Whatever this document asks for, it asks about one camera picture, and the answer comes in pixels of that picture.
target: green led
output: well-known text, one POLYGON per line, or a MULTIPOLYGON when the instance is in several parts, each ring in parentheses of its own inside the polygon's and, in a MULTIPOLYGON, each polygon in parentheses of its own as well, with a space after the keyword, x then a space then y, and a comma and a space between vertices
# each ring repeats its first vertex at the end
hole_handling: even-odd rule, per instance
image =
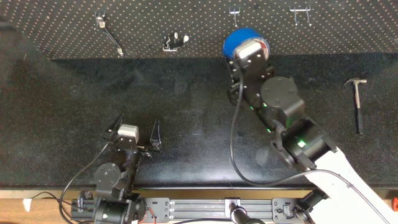
POLYGON ((303 140, 299 141, 297 144, 298 144, 298 146, 300 146, 300 147, 304 147, 304 146, 307 145, 303 140))

